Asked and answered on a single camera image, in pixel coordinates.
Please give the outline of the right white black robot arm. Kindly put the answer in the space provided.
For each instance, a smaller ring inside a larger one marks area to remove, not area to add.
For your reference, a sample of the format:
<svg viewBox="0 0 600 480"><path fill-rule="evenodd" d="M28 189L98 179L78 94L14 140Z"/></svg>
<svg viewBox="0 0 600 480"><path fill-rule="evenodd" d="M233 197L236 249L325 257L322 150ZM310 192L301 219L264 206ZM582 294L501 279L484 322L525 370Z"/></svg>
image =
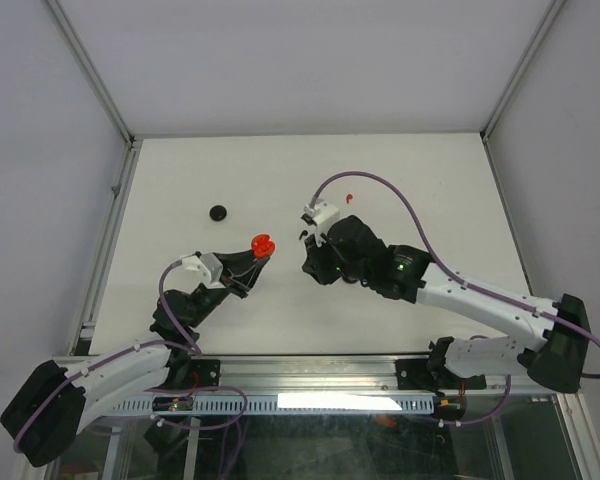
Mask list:
<svg viewBox="0 0 600 480"><path fill-rule="evenodd" d="M583 302L514 295L447 274L430 253L387 245L358 217L303 220L302 266L321 285L358 283L390 300L436 307L498 331L495 338L447 336L430 346L428 378L439 387L482 375L527 375L540 386L575 393L583 377L589 325Z"/></svg>

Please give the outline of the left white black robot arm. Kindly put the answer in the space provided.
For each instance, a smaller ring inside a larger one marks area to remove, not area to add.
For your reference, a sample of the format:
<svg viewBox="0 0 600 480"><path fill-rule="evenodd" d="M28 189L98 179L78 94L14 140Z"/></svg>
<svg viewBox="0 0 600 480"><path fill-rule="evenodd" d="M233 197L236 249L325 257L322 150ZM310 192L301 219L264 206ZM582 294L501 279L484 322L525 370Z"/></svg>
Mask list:
<svg viewBox="0 0 600 480"><path fill-rule="evenodd" d="M251 248L196 252L170 264L158 283L148 334L69 367L48 360L33 370L0 416L15 452L45 466L123 400L153 389L203 386L192 372L202 356L196 327L229 296L246 298L270 259Z"/></svg>

